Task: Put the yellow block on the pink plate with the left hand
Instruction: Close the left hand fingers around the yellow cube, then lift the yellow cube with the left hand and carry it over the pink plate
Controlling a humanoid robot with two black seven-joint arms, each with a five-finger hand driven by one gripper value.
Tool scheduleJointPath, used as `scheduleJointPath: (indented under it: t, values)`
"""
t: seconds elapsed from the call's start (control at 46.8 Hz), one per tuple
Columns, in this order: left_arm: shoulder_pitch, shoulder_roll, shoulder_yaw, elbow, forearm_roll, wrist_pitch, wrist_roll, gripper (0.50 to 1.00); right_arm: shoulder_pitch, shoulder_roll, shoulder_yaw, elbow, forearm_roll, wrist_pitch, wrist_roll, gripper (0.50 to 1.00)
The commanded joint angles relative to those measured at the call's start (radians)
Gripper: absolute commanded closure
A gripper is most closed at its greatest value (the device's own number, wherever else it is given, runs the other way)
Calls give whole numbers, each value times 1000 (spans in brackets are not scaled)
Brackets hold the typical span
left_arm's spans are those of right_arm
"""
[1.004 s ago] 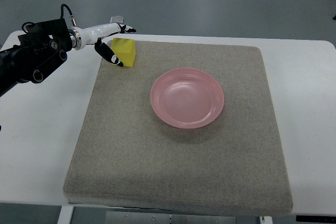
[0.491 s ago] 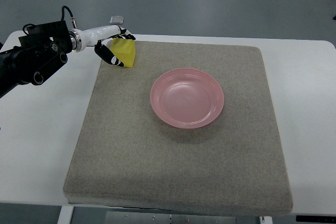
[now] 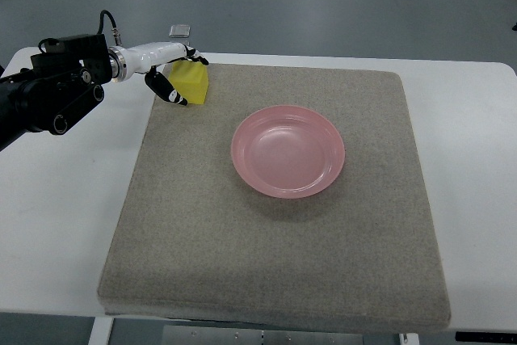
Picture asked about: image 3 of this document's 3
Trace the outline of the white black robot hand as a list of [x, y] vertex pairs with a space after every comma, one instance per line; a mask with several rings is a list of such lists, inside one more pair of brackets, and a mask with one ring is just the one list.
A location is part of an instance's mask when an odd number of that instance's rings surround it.
[[207, 66], [208, 60], [195, 48], [178, 42], [153, 42], [132, 48], [112, 47], [119, 74], [114, 81], [122, 82], [134, 74], [144, 74], [145, 84], [161, 100], [187, 106], [184, 98], [157, 67], [176, 61], [200, 62]]

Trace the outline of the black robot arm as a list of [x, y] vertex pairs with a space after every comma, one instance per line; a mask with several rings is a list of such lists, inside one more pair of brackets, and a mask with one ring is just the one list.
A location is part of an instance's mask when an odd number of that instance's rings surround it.
[[45, 38], [30, 69], [1, 78], [1, 149], [25, 133], [63, 135], [103, 101], [103, 85], [121, 73], [108, 52], [105, 18], [119, 44], [116, 21], [103, 10], [95, 34]]

